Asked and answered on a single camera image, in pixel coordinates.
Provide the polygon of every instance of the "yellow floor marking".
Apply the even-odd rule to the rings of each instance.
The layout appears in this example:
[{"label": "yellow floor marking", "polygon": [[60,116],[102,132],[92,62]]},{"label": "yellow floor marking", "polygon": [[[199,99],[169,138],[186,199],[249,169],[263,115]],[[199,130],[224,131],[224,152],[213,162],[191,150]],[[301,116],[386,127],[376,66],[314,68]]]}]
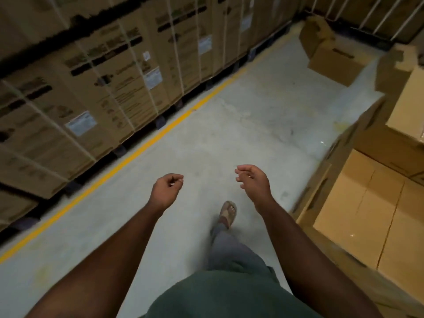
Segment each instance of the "yellow floor marking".
[{"label": "yellow floor marking", "polygon": [[[289,33],[286,36],[280,38],[280,40],[278,41],[278,45],[281,45],[283,40],[284,41],[288,40],[289,37],[291,37],[292,35],[293,35],[292,33]],[[122,168],[124,168],[125,165],[132,162],[141,153],[146,151],[149,147],[151,147],[156,142],[158,142],[163,136],[165,136],[167,133],[169,133],[175,126],[180,124],[184,119],[186,119],[188,116],[190,116],[193,112],[195,112],[201,106],[206,104],[209,100],[211,100],[214,96],[216,96],[219,92],[221,92],[225,87],[229,86],[236,79],[238,79],[242,74],[246,73],[247,70],[248,70],[247,68],[251,69],[257,63],[259,63],[272,50],[272,48],[275,49],[275,47],[267,48],[254,61],[252,61],[251,63],[249,63],[245,67],[241,68],[235,74],[230,76],[227,80],[223,81],[220,85],[216,86],[213,89],[213,91],[211,91],[210,94],[208,94],[203,99],[201,99],[190,110],[185,112],[183,115],[179,116],[172,123],[168,124],[163,130],[159,131],[159,133],[155,137],[148,140],[145,144],[143,144],[137,150],[135,150],[130,156],[128,156],[124,160],[122,160],[117,166],[115,166],[107,174],[105,174],[103,177],[101,177],[96,182],[94,182],[90,187],[87,188],[87,190],[85,190],[80,195],[75,197],[63,209],[61,209],[59,212],[57,212],[55,215],[53,215],[50,219],[47,219],[45,222],[42,222],[37,229],[35,229],[31,233],[29,233],[26,237],[24,237],[22,240],[20,240],[18,243],[16,243],[14,246],[12,246],[9,250],[7,250],[5,253],[3,253],[0,256],[0,264],[5,262],[10,257],[12,257],[15,253],[17,253],[20,249],[22,249],[25,245],[27,245],[30,241],[34,240],[37,236],[39,236],[42,232],[44,232],[48,227],[50,227],[53,223],[55,223],[57,220],[59,220],[61,217],[63,217],[67,212],[69,212],[75,205],[80,203],[83,199],[85,199],[88,195],[90,195],[95,190],[97,190],[102,184],[104,184],[112,176],[114,176],[116,173],[118,173]]]}]

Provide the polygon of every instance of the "white label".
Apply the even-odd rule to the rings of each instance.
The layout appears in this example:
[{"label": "white label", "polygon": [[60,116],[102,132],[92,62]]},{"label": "white label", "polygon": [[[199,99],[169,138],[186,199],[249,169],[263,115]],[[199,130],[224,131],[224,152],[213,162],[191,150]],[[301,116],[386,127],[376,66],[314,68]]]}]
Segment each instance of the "white label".
[{"label": "white label", "polygon": [[280,5],[280,2],[281,0],[274,0],[274,2],[272,3],[272,18],[274,18],[277,14],[277,9]]},{"label": "white label", "polygon": [[66,128],[68,128],[77,137],[89,131],[96,125],[97,122],[93,116],[91,116],[89,111],[83,112],[81,115],[75,117],[70,122],[65,124]]},{"label": "white label", "polygon": [[160,73],[159,67],[156,67],[152,71],[145,74],[144,82],[149,90],[152,90],[157,85],[159,85],[162,82],[162,74]]},{"label": "white label", "polygon": [[145,53],[143,53],[143,58],[144,58],[144,61],[149,60],[150,59],[150,53],[148,51],[146,51]]},{"label": "white label", "polygon": [[199,40],[199,55],[212,50],[212,35],[206,36]]},{"label": "white label", "polygon": [[249,14],[248,16],[243,18],[240,25],[240,32],[245,32],[247,29],[250,28],[250,26],[252,25],[252,18],[253,14]]}]

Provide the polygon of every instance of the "pants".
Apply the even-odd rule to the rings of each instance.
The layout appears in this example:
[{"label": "pants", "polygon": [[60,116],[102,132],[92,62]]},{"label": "pants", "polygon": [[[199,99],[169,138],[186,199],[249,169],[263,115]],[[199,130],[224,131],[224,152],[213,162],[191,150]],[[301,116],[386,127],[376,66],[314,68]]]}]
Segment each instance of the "pants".
[{"label": "pants", "polygon": [[211,230],[211,237],[208,270],[249,273],[271,278],[279,283],[273,268],[267,267],[260,256],[231,235],[224,224],[216,224]]}]

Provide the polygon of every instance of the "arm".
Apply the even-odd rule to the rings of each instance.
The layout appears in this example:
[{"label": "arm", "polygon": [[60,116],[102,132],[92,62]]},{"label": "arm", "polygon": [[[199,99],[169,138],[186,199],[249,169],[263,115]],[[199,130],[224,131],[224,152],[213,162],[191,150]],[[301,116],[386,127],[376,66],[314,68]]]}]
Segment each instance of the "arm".
[{"label": "arm", "polygon": [[27,318],[116,317],[153,228],[182,185],[179,174],[158,179],[146,206],[56,283]]},{"label": "arm", "polygon": [[271,195],[265,173],[253,165],[235,170],[262,216],[293,294],[326,318],[382,318],[375,304],[308,238]]}]

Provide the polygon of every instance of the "person's left arm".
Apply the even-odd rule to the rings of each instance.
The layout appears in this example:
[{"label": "person's left arm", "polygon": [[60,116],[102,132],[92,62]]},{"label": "person's left arm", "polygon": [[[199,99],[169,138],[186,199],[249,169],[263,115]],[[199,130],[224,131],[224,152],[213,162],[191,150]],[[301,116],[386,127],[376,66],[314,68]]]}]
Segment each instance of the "person's left arm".
[{"label": "person's left arm", "polygon": [[156,222],[182,186],[179,174],[158,179],[146,206],[57,282],[26,317],[116,317]]}]

